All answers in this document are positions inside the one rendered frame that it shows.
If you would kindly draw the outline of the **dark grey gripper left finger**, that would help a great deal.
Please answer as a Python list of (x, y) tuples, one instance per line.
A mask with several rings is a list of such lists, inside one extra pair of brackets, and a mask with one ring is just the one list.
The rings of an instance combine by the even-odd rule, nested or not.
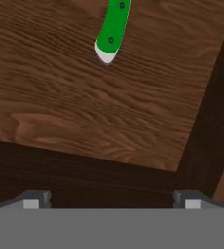
[(13, 199), (0, 202), (0, 208), (44, 209), (51, 207), (50, 190), (26, 190)]

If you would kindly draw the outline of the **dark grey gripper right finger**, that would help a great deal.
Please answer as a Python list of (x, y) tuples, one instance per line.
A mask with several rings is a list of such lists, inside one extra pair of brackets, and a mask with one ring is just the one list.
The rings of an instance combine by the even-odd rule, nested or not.
[(224, 208), (224, 203), (210, 199), (198, 190), (175, 190), (174, 208), (179, 209), (215, 209)]

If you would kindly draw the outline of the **green handled knife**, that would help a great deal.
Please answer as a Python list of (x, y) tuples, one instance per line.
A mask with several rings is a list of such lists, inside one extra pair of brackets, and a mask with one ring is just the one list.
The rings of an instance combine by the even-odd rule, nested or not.
[(96, 54), (105, 64), (114, 60), (121, 47), (130, 6), (131, 0), (108, 0), (105, 19), (94, 43)]

